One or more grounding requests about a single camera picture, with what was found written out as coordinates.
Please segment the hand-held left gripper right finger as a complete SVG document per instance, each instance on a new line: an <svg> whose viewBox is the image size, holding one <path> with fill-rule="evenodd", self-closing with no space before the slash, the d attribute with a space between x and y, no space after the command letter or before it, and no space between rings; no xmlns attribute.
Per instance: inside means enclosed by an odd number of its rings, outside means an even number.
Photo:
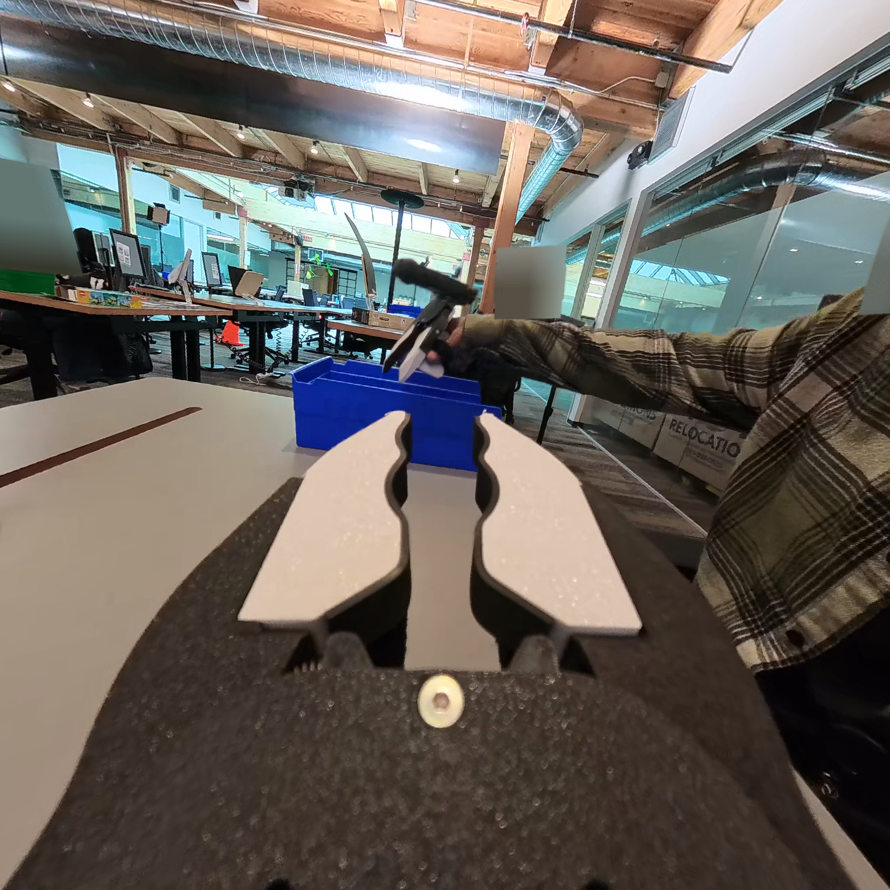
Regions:
<svg viewBox="0 0 890 890"><path fill-rule="evenodd" d="M473 615L496 639L637 636L642 621L578 478L495 416L477 417Z"/></svg>

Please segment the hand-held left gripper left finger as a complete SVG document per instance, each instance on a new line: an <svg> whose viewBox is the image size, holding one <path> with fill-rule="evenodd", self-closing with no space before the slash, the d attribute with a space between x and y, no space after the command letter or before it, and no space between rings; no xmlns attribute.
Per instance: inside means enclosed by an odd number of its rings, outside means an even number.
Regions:
<svg viewBox="0 0 890 890"><path fill-rule="evenodd" d="M291 506L239 622L311 635L383 635L407 616L411 417L386 414L321 456Z"/></svg>

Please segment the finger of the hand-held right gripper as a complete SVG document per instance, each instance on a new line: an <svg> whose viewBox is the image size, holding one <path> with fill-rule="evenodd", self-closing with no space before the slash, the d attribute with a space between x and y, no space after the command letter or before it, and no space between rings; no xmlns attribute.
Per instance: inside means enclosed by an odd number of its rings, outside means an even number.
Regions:
<svg viewBox="0 0 890 890"><path fill-rule="evenodd" d="M398 340L398 381L406 383L415 373L435 377L435 363L427 359L428 351L435 343L435 331L411 328Z"/></svg>
<svg viewBox="0 0 890 890"><path fill-rule="evenodd" d="M445 332L446 306L426 306L395 342L384 361L383 371L444 372L441 360L431 360L428 356L430 352L439 350L437 344Z"/></svg>

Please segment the narrow blue storage bin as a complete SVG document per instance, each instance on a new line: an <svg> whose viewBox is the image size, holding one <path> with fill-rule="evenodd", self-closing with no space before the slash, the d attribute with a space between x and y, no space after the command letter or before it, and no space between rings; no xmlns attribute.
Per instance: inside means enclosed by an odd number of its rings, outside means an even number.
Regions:
<svg viewBox="0 0 890 890"><path fill-rule="evenodd" d="M418 464L473 472L475 417L500 408L484 404L473 380L420 371L401 383L395 369L327 357L291 374L296 442L300 447L329 450L386 414L402 410L411 416L411 460Z"/></svg>

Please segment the person's right forearm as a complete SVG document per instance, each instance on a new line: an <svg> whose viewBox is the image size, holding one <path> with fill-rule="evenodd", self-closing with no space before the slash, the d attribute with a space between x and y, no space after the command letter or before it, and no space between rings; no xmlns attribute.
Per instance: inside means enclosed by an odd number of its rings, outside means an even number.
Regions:
<svg viewBox="0 0 890 890"><path fill-rule="evenodd" d="M716 336L606 330L480 315L467 333L525 375L626 407L685 414L740 431L829 335L864 321L860 296L775 328Z"/></svg>

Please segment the person's right hand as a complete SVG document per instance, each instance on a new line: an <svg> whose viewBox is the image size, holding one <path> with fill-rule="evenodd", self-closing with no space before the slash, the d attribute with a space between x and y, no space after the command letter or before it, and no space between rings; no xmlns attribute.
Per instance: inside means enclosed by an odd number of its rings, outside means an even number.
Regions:
<svg viewBox="0 0 890 890"><path fill-rule="evenodd" d="M451 318L435 341L436 349L426 354L426 363L438 365L447 375L461 375L465 372L475 349L474 341L467 333L482 316L471 314L459 318Z"/></svg>

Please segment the black round-base stand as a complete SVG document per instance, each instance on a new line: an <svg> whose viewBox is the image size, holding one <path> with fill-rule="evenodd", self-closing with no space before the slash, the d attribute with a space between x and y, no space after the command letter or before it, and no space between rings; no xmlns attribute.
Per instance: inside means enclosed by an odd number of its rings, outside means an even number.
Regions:
<svg viewBox="0 0 890 890"><path fill-rule="evenodd" d="M392 187L385 188L381 191L381 198L389 205L395 206L397 209L397 219L395 225L394 250L392 257L392 270L389 282L388 295L386 299L386 310L389 311L394 300L395 288L395 264L399 259L401 232L405 216L405 210L418 210L425 206L424 200L416 193L396 189Z"/></svg>

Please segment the printed cardboard box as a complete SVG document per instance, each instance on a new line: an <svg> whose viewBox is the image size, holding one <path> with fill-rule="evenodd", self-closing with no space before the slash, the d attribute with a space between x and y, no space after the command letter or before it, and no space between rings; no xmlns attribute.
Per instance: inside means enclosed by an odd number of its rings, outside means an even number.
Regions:
<svg viewBox="0 0 890 890"><path fill-rule="evenodd" d="M705 421L640 408L610 406L604 421L715 491L728 484L745 438Z"/></svg>

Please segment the computer monitor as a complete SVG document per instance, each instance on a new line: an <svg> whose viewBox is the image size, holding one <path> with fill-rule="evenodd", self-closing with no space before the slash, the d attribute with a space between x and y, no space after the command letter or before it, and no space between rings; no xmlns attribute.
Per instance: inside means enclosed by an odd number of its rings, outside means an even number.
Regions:
<svg viewBox="0 0 890 890"><path fill-rule="evenodd" d="M139 239L123 230L109 231L117 271L127 281L145 281L146 267Z"/></svg>

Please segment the background office desk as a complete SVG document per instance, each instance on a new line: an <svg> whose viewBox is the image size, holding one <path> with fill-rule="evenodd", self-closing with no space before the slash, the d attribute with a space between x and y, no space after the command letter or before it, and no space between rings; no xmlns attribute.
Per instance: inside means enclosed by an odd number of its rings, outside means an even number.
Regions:
<svg viewBox="0 0 890 890"><path fill-rule="evenodd" d="M172 377L198 383L201 381L199 333L212 330L232 317L230 309L213 309L177 301L144 299L136 305L93 305L64 300L50 295L1 292L3 310L16 312L26 322L35 343L24 350L33 399L54 398L58 394L57 371L47 321L74 316L90 322L105 321L117 333L145 334L167 332L170 336Z"/></svg>

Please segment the colourful toy box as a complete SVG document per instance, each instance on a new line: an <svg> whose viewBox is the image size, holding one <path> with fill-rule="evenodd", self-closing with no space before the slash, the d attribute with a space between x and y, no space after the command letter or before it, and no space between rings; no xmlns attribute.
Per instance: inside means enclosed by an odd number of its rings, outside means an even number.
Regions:
<svg viewBox="0 0 890 890"><path fill-rule="evenodd" d="M131 292L100 290L84 286L57 285L55 295L61 300L78 305L112 309L141 309L141 295Z"/></svg>

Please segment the silver ribbed duct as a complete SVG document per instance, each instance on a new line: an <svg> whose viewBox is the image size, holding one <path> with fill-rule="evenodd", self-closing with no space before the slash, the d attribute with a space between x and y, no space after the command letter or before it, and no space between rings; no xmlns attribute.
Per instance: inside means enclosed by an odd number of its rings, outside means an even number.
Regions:
<svg viewBox="0 0 890 890"><path fill-rule="evenodd" d="M312 37L268 19L178 2L2 2L2 14L34 24L120 38L368 95L413 102L546 134L547 150L522 186L517 218L580 145L582 118L558 91Z"/></svg>

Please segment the wall air vent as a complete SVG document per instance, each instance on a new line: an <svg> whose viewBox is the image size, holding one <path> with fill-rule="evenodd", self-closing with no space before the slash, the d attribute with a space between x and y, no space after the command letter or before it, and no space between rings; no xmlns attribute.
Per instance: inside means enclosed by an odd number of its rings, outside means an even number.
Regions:
<svg viewBox="0 0 890 890"><path fill-rule="evenodd" d="M694 92L695 87L692 86L667 106L651 141L648 163L654 163L679 143Z"/></svg>

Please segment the large black duct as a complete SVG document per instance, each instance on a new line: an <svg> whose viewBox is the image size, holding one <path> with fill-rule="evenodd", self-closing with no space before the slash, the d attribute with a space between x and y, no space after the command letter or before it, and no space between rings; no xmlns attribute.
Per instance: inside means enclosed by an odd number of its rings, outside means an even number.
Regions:
<svg viewBox="0 0 890 890"><path fill-rule="evenodd" d="M494 173L501 121L2 17L2 73L402 159Z"/></svg>

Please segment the grey round duct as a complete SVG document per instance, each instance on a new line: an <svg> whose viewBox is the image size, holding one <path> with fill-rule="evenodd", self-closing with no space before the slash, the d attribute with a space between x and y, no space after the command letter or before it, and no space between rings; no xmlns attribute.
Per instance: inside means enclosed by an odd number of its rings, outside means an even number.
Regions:
<svg viewBox="0 0 890 890"><path fill-rule="evenodd" d="M708 174L700 183L654 198L639 246L644 251L661 248L765 214L780 187L793 189L791 202L838 192L886 203L888 186L877 179L888 168L887 153L827 142L751 156Z"/></svg>

